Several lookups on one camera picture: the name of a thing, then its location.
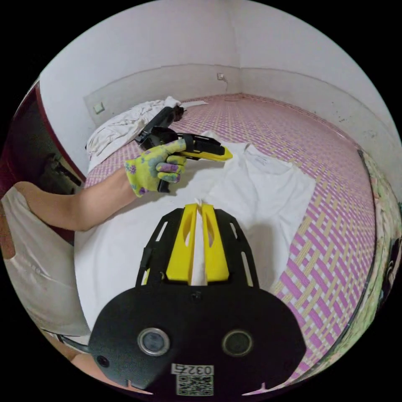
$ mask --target white t-shirt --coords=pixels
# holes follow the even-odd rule
[[[15,256],[4,262],[23,307],[43,330],[89,334],[78,297],[73,247],[29,210],[16,188],[1,202],[15,248]]]
[[[315,181],[291,163],[250,144],[222,143],[226,163],[189,160],[172,194],[149,193],[102,225],[75,234],[75,269],[85,318],[93,328],[102,308],[135,286],[143,249],[161,218],[186,204],[207,202],[233,215],[245,232],[260,288],[270,291],[286,269],[290,243],[313,195]],[[193,285],[204,285],[198,219]]]

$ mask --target qr code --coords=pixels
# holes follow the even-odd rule
[[[214,395],[214,376],[176,376],[177,395],[207,397]]]

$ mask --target person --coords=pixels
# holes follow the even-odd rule
[[[87,231],[148,192],[157,191],[160,180],[177,183],[186,158],[175,154],[185,149],[183,139],[154,147],[74,195],[47,193],[32,183],[19,182],[0,203],[0,247],[23,307],[50,343],[76,367],[115,387],[124,388],[109,381],[91,355],[50,335],[90,333],[75,282],[73,247],[50,227]]]

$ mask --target gloved hand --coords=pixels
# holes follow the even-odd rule
[[[126,174],[135,195],[142,197],[149,191],[157,191],[160,180],[177,183],[184,172],[187,159],[173,154],[185,150],[186,142],[181,138],[151,148],[136,159],[127,160]]]

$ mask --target white shirt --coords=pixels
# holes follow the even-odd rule
[[[1,202],[15,248],[15,256],[4,262],[23,307],[43,330],[89,334],[78,297],[73,247],[29,210],[16,188]]]

